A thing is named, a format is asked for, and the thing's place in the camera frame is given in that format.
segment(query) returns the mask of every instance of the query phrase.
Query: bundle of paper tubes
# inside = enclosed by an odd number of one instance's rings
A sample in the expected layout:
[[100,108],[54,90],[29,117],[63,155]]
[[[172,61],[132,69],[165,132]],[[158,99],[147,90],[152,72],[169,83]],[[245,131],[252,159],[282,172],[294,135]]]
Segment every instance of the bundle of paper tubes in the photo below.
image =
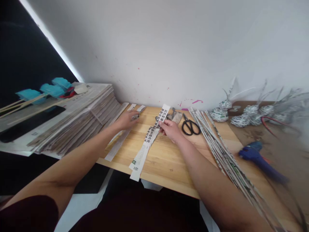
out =
[[257,209],[259,214],[269,223],[274,231],[278,231],[275,226],[276,223],[286,232],[281,222],[260,194],[259,190],[239,167],[234,156],[231,154],[224,140],[220,136],[212,118],[209,116],[209,113],[207,111],[195,111],[193,108],[191,108],[189,112],[201,128],[202,134],[221,172],[229,177],[233,184]]

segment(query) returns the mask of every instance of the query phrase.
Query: wooden tabletop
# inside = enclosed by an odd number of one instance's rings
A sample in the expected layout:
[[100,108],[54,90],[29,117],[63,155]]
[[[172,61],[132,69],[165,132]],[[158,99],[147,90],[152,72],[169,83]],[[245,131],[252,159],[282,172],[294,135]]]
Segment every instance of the wooden tabletop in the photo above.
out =
[[[132,128],[113,160],[109,162],[104,158],[119,136],[105,149],[105,153],[99,158],[97,163],[131,174],[132,171],[129,169],[129,165],[141,149],[146,133],[149,127],[154,125],[155,116],[158,116],[160,110],[161,108],[158,107],[146,107],[140,115],[140,122]],[[180,112],[185,113],[189,119],[193,120],[188,111]],[[183,120],[182,118],[178,125],[179,128],[181,128]],[[226,122],[215,124],[241,169],[259,189],[285,228],[290,231],[301,231],[296,220],[279,200],[263,173],[253,163],[239,158],[237,154],[239,150],[243,148],[243,145],[229,125]],[[202,134],[192,136],[185,135],[185,137],[196,146],[202,155],[217,166]],[[141,178],[177,192],[199,198],[180,150],[167,136],[163,136],[161,133],[157,136],[149,150]]]

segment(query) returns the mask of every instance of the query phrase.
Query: person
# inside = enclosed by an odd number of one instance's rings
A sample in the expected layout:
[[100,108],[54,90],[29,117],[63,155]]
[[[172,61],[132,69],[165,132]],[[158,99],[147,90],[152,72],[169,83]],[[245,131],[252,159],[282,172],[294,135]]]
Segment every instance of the person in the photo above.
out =
[[[78,182],[98,160],[110,140],[139,122],[137,111],[123,113],[71,151],[11,198],[0,211],[1,231],[54,231]],[[221,231],[272,231],[256,209],[189,142],[178,125],[160,122],[160,132],[179,147],[199,196]],[[160,192],[137,188],[104,201],[70,231],[205,231],[192,227],[181,204]]]

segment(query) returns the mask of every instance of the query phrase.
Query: black scissors handle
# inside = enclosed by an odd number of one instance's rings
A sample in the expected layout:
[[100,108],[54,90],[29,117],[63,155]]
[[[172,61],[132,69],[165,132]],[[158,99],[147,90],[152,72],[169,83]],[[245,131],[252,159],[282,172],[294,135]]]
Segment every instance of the black scissors handle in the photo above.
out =
[[[197,129],[199,129],[199,132],[198,132],[198,133],[196,133],[196,132],[194,131],[194,129],[193,129],[193,124],[197,127]],[[187,128],[189,129],[189,131],[191,132],[191,134],[187,133],[187,132],[184,130],[184,128],[183,128],[184,125],[187,126]],[[183,130],[183,132],[184,132],[186,135],[193,135],[193,134],[199,135],[199,134],[201,133],[200,127],[199,127],[195,122],[193,122],[193,121],[190,120],[190,119],[185,120],[185,121],[183,122],[182,130]]]

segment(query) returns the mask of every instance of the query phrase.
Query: pink mark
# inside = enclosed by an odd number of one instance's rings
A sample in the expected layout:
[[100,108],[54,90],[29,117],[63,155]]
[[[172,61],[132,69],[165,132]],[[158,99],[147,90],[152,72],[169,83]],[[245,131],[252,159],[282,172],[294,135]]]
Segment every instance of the pink mark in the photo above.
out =
[[196,100],[195,102],[192,102],[192,104],[197,103],[197,102],[202,102],[203,103],[202,100]]

